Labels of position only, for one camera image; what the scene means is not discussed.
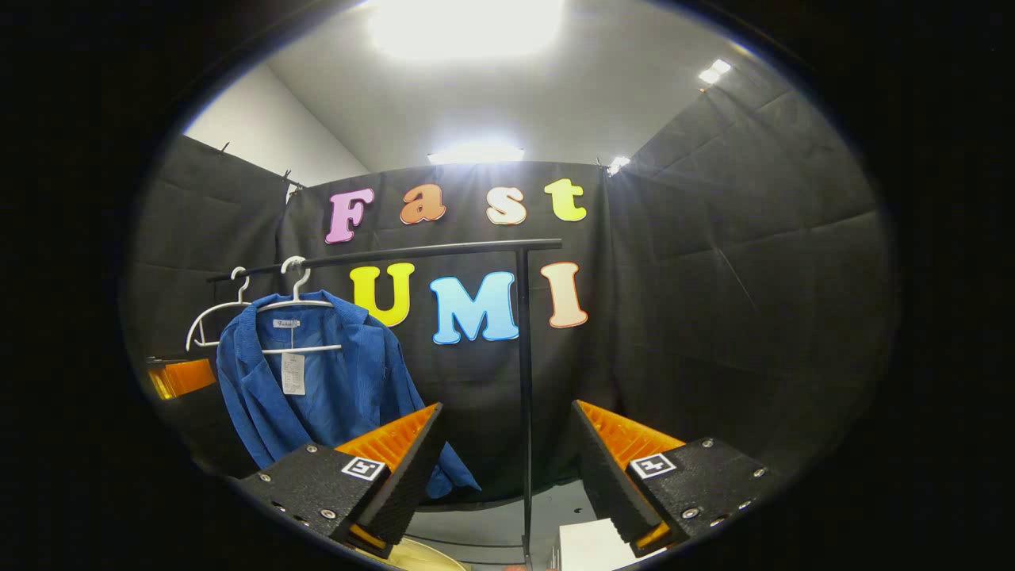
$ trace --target clothing tag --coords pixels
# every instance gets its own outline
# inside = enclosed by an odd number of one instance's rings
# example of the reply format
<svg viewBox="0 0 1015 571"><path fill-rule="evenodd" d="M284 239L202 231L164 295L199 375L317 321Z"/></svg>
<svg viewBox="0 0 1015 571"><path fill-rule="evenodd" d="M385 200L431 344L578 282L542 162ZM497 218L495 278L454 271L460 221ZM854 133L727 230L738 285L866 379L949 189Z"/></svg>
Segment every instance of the clothing tag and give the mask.
<svg viewBox="0 0 1015 571"><path fill-rule="evenodd" d="M307 395L307 386L303 385L302 355L282 354L282 395Z"/></svg>

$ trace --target jacket collar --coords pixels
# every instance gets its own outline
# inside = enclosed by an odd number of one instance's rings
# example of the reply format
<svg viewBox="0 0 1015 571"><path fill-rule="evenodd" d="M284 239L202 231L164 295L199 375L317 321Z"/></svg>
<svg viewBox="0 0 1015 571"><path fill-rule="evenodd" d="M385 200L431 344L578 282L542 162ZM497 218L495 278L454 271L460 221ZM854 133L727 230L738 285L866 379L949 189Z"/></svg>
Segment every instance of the jacket collar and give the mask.
<svg viewBox="0 0 1015 571"><path fill-rule="evenodd" d="M320 292L300 294L299 299L331 303L331 305L335 308L335 312L338 313L339 322L341 322L344 326L364 326L366 324L366 318L369 316L369 312L365 309L357 305L350 304L345 300L336 298L324 290L321 290ZM261 341L257 337L257 310L268 304L290 301L292 301L292 296L272 294L265 298L261 298L244 308L244 311L238 318L235 338L233 338L238 359L252 368L256 367L264 360Z"/></svg>

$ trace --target foam letter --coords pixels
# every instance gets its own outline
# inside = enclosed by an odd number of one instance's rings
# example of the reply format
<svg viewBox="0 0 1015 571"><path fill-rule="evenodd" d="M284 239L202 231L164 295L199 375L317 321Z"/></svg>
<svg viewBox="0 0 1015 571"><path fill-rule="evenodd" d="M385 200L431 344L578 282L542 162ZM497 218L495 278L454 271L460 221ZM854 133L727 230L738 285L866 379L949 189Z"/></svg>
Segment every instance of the foam letter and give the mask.
<svg viewBox="0 0 1015 571"><path fill-rule="evenodd" d="M509 186L491 188L486 193L486 217L495 224L520 224L528 213L522 204L525 195L522 191Z"/></svg>
<svg viewBox="0 0 1015 571"><path fill-rule="evenodd" d="M331 197L331 231L324 236L328 243L337 241L348 241L352 239L352 226L359 225L363 221L363 205L355 200L362 200L366 204L374 202L374 190L365 188L354 192L344 192Z"/></svg>
<svg viewBox="0 0 1015 571"><path fill-rule="evenodd" d="M409 274L416 266L400 262L388 266L388 274L395 282L395 302L389 310L380 310L377 296L374 293L374 282L381 270L375 266L357 267L349 272L353 283L353 303L365 309L375 319L389 328L394 328L405 322L409 315Z"/></svg>
<svg viewBox="0 0 1015 571"><path fill-rule="evenodd" d="M577 222L585 217L585 208L574 207L574 197L582 196L585 191L580 186L572 186L570 179L548 184L543 192L553 196L553 213L561 220Z"/></svg>
<svg viewBox="0 0 1015 571"><path fill-rule="evenodd" d="M578 305L578 290L574 288L578 269L574 262L557 262L539 270L550 282L550 297L553 299L551 328L574 328L589 320L589 314Z"/></svg>
<svg viewBox="0 0 1015 571"><path fill-rule="evenodd" d="M403 202L408 202L399 215L403 223L414 224L421 220L435 220L448 211L441 203L441 187L423 184L405 193Z"/></svg>
<svg viewBox="0 0 1015 571"><path fill-rule="evenodd" d="M515 275L494 271L483 277L473 300L457 277L438 277L430 281L430 290L437 296L437 333L433 343L439 346L457 344L462 336L455 331L455 319L470 342L476 341L479 327L486 317L483 339L502 342L518 338L518 327L511 314L511 284Z"/></svg>

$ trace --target white wall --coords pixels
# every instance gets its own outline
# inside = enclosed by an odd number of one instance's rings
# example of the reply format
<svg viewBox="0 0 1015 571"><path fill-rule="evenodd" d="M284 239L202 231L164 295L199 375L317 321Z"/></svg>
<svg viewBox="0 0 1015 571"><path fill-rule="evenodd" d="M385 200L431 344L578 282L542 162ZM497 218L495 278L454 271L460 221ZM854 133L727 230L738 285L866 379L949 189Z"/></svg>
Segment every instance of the white wall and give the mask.
<svg viewBox="0 0 1015 571"><path fill-rule="evenodd" d="M307 186L368 172L266 64L236 80L184 133Z"/></svg>

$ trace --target blue jacket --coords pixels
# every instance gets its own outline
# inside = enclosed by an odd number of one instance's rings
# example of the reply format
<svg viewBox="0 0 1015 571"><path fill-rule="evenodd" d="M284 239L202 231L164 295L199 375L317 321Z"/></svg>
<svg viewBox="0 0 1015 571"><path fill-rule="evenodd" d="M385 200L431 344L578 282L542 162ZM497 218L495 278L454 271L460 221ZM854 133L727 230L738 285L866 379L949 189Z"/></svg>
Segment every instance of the blue jacket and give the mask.
<svg viewBox="0 0 1015 571"><path fill-rule="evenodd" d="M334 310L293 306L257 313L265 305L292 300L271 295L244 308L218 345L218 384L225 407L240 439L262 469L312 440L339 446L423 409L391 330L365 309L327 292L301 294L300 299L327 301ZM299 327L278 329L276 319L297 319ZM282 356L262 353L339 344L340 351L299 354L304 356L306 396L283 395ZM445 443L426 493L439 498L452 485L480 489Z"/></svg>

